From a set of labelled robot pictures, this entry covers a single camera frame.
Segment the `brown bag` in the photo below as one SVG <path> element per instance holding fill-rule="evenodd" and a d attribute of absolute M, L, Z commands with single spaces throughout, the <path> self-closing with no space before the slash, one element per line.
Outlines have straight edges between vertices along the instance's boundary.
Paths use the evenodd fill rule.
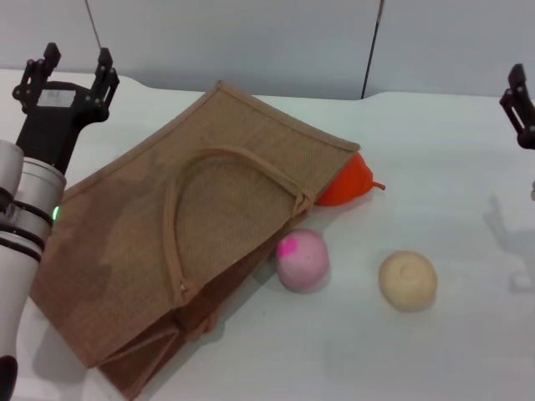
<path fill-rule="evenodd" d="M 358 148 L 219 83 L 66 191 L 32 299 L 134 398 Z"/>

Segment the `pink ball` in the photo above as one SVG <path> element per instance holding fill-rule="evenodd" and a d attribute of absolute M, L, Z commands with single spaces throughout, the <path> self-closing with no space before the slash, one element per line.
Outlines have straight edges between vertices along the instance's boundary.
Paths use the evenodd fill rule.
<path fill-rule="evenodd" d="M 313 287 L 328 270 L 327 246 L 315 232 L 296 230 L 277 244 L 277 274 L 288 289 L 302 291 Z"/>

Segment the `cream-colored ball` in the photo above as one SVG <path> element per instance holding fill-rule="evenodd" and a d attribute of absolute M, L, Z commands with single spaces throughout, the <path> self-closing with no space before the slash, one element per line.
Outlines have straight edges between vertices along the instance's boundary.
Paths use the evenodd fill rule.
<path fill-rule="evenodd" d="M 433 302 L 438 279 L 425 256 L 411 251 L 397 251 L 381 263 L 379 286 L 396 309 L 410 312 L 424 309 Z"/>

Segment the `orange pepper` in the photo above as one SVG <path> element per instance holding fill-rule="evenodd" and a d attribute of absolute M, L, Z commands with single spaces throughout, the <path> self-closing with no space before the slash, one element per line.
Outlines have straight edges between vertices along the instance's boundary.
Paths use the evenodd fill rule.
<path fill-rule="evenodd" d="M 327 190 L 316 200 L 319 206 L 337 206 L 366 194 L 373 187 L 385 190 L 385 186 L 374 182 L 374 175 L 357 153 L 331 182 Z"/>

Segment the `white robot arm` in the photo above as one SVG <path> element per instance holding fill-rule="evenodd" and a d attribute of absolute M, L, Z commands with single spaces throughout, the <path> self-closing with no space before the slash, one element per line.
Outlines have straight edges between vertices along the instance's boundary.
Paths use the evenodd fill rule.
<path fill-rule="evenodd" d="M 13 97 L 28 116 L 16 144 L 0 140 L 0 401 L 17 380 L 18 324 L 64 194 L 64 173 L 79 132 L 108 119 L 119 84 L 102 48 L 91 89 L 48 82 L 61 57 L 50 43 L 44 58 L 29 60 Z"/>

